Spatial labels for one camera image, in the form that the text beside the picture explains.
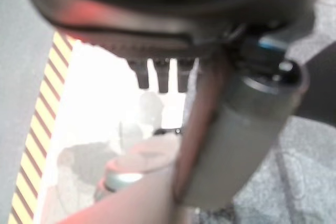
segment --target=cylindrical sensor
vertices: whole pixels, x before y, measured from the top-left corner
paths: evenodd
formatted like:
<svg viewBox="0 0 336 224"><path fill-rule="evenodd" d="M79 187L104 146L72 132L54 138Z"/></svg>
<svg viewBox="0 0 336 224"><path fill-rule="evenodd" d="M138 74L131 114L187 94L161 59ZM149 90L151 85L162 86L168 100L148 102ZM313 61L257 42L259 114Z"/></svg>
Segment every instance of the cylindrical sensor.
<svg viewBox="0 0 336 224"><path fill-rule="evenodd" d="M307 72L294 62L280 64L278 73L230 78L183 186L177 172L175 192L184 204L225 207L258 168L308 87Z"/></svg>

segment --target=hazard stripe tape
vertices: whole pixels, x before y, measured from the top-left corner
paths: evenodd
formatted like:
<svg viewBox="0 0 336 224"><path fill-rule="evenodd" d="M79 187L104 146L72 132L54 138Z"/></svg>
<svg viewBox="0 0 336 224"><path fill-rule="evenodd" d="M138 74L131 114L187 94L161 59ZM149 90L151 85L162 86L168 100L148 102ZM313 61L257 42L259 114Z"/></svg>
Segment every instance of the hazard stripe tape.
<svg viewBox="0 0 336 224"><path fill-rule="evenodd" d="M41 178L74 43L75 40L64 35L54 35L53 47L49 52L45 76L26 138L26 148L22 154L8 224L34 222Z"/></svg>

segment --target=gray carpet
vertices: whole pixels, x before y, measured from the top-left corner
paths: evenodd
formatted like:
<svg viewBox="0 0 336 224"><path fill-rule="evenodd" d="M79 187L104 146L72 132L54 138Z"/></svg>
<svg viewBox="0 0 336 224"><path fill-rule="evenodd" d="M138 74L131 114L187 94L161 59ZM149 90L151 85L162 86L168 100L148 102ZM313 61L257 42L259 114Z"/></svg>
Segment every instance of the gray carpet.
<svg viewBox="0 0 336 224"><path fill-rule="evenodd" d="M0 0L0 223L6 223L53 29L29 0Z"/></svg>

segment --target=floor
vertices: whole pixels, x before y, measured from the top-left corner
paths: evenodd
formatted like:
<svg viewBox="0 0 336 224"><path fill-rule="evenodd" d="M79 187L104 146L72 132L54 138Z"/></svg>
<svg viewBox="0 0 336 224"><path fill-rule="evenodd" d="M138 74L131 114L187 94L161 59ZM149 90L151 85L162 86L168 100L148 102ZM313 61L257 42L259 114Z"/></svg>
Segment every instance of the floor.
<svg viewBox="0 0 336 224"><path fill-rule="evenodd" d="M53 33L29 0L0 0L0 223L8 220Z"/></svg>
<svg viewBox="0 0 336 224"><path fill-rule="evenodd" d="M0 93L0 111L5 111L0 113L5 122L0 124L0 177L6 178L0 186L4 192L0 199L3 223L10 210L20 154L53 31L27 0L0 3L0 24L11 26L6 29L9 34L0 31L4 38L0 90L5 90ZM320 0L317 18L314 34L292 46L291 58L306 62L336 40L336 0ZM158 126L182 124L183 108L188 111L192 92L184 102L185 97L176 91L176 81L171 81L170 93L158 96L155 83L152 74L150 90L139 91L134 74L122 59L97 47L81 43L74 46L35 223L55 223L90 206L106 161L150 136ZM334 223L335 139L333 128L291 119L279 146L235 197L239 223ZM225 215L201 212L198 221L232 223L223 218Z"/></svg>

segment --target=yellow and black striped tape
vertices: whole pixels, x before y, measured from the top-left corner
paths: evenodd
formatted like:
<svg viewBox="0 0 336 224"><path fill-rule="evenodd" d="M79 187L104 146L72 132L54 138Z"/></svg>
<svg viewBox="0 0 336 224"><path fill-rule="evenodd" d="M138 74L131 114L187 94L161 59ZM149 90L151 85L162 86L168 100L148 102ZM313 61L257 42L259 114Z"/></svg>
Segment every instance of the yellow and black striped tape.
<svg viewBox="0 0 336 224"><path fill-rule="evenodd" d="M40 182L74 42L59 33L54 35L22 154L8 224L30 224L34 221Z"/></svg>

